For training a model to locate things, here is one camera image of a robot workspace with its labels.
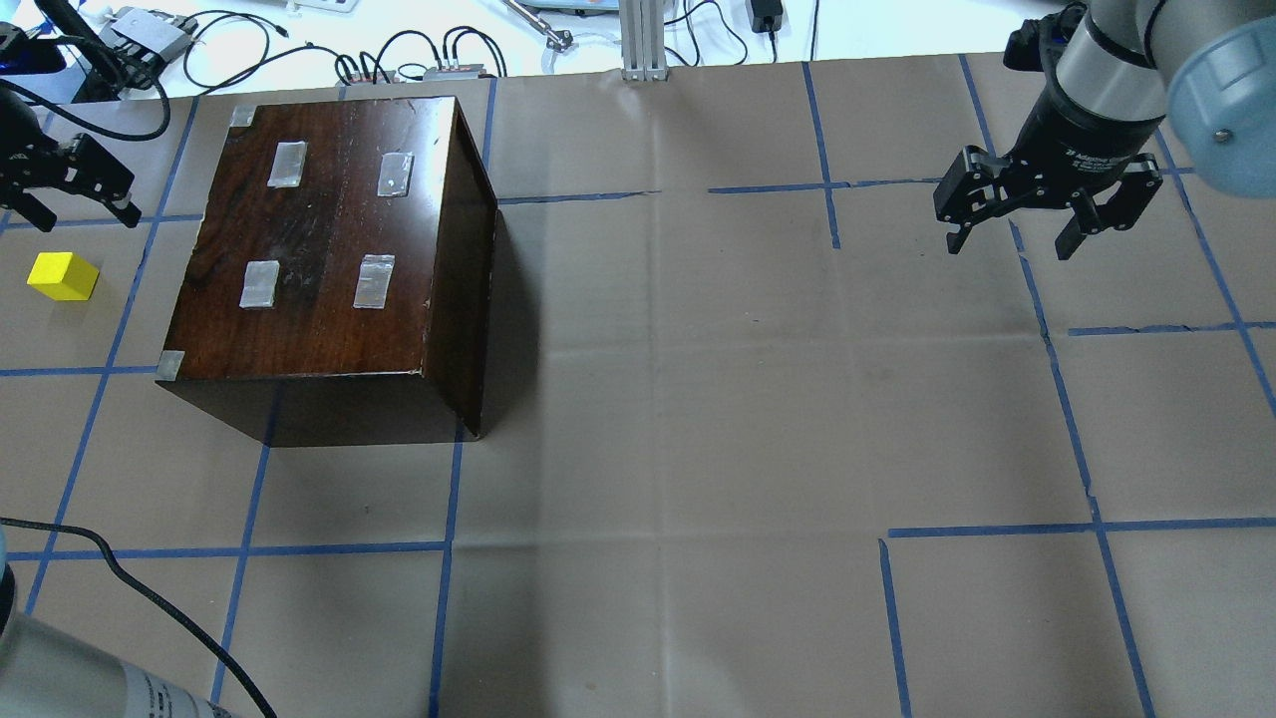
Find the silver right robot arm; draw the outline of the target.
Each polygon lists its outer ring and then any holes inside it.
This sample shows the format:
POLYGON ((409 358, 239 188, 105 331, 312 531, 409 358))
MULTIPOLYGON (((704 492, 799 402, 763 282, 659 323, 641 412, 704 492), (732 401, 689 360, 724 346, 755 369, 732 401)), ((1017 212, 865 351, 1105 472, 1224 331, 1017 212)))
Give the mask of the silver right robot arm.
POLYGON ((1003 62, 1042 74, 1042 91, 1005 156, 967 145, 938 184, 949 253, 1020 208, 1071 210, 1062 260, 1095 233, 1129 230, 1162 184, 1145 150, 1162 122, 1208 186, 1273 195, 1271 1, 1072 1, 1026 20, 1003 62))

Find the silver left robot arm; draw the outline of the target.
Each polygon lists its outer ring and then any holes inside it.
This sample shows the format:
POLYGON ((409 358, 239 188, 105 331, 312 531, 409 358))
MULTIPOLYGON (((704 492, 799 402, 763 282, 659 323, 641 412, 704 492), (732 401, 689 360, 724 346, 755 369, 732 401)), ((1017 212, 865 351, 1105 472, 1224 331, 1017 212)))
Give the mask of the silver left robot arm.
MULTIPOLYGON (((131 170, 87 135, 45 135, 19 87, 3 85, 3 207, 50 231, 57 217, 29 190, 57 189, 100 201, 122 224, 140 223, 131 170)), ((228 710, 17 607, 18 582, 3 568, 1 704, 5 717, 228 717, 228 710)))

